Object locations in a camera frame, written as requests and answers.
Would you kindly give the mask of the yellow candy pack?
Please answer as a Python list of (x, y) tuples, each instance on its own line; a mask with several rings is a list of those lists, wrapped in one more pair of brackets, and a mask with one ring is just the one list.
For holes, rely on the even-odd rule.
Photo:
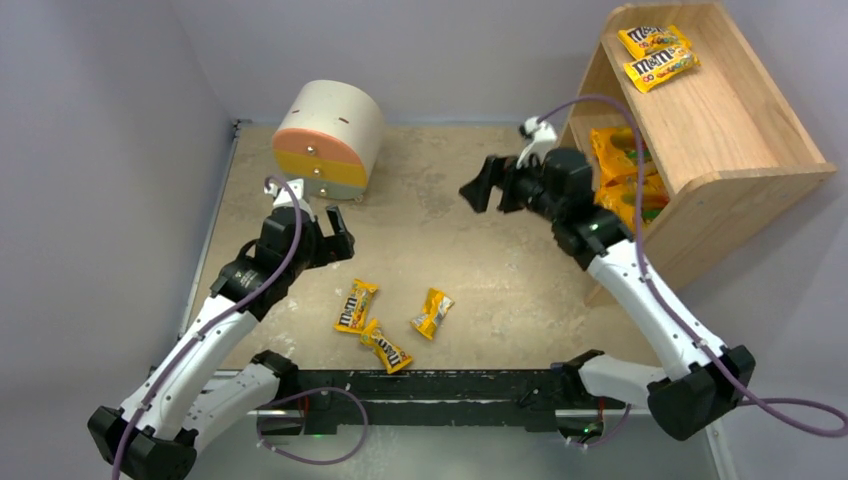
[(432, 341), (455, 301), (444, 291), (430, 288), (420, 313), (410, 320), (411, 326), (424, 338)]
[(617, 38), (634, 59), (643, 58), (669, 46), (692, 46), (688, 37), (675, 25), (622, 29), (617, 31)]

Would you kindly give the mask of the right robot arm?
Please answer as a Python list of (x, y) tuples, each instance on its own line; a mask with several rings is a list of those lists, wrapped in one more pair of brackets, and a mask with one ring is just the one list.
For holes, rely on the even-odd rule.
[(556, 148), (536, 166), (490, 155), (458, 193), (483, 213), (493, 189), (499, 189), (499, 212), (526, 210), (549, 221), (558, 247), (612, 294), (660, 362), (649, 367), (589, 350), (559, 364), (567, 392), (645, 407), (667, 435), (687, 440), (741, 403), (735, 386), (749, 383), (755, 359), (746, 347), (728, 347), (695, 319), (640, 256), (628, 227), (596, 204), (592, 186), (585, 156)]

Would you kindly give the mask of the yellow M&M pack front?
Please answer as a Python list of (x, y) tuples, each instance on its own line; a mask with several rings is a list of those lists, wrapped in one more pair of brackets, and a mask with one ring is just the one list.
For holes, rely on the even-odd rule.
[(380, 359), (387, 374), (395, 374), (408, 367), (413, 357), (390, 341), (378, 319), (372, 318), (360, 335), (360, 342)]

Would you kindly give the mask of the yellow m&m pack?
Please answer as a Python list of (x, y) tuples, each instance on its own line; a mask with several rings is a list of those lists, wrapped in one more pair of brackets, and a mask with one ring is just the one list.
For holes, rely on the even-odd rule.
[(360, 342), (380, 359), (387, 374), (395, 374), (408, 367), (413, 357), (390, 341), (378, 319), (372, 318), (360, 335)]
[(354, 279), (341, 312), (333, 325), (334, 329), (343, 333), (362, 333), (366, 327), (369, 309), (378, 291), (377, 284)]

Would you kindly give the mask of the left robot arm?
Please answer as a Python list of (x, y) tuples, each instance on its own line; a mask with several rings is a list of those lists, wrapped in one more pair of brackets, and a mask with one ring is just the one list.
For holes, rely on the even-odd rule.
[(223, 360), (283, 300), (307, 269), (348, 260), (354, 237), (337, 206), (322, 233), (304, 207), (277, 206), (210, 287), (200, 313), (171, 352), (117, 408), (98, 407), (87, 428), (113, 478), (184, 479), (213, 439), (257, 407), (306, 401), (299, 369), (265, 350), (206, 392)]

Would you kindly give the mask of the large orange candy bag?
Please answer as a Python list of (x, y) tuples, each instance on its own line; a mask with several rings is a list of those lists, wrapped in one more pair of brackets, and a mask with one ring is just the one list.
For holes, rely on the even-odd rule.
[(637, 142), (627, 126), (593, 128), (589, 141), (599, 168), (602, 187), (626, 184), (638, 174)]
[[(642, 184), (642, 202), (639, 218), (644, 227), (650, 225), (669, 203), (662, 187)], [(602, 186), (595, 193), (595, 203), (615, 213), (631, 231), (635, 230), (637, 185), (634, 182)]]

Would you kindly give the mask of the yellow candy pack horizontal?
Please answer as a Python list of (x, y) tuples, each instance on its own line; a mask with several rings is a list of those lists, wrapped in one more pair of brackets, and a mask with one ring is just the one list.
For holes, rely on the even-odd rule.
[(623, 70), (639, 92), (648, 93), (662, 83), (699, 65), (700, 60), (693, 51), (676, 46), (624, 63)]

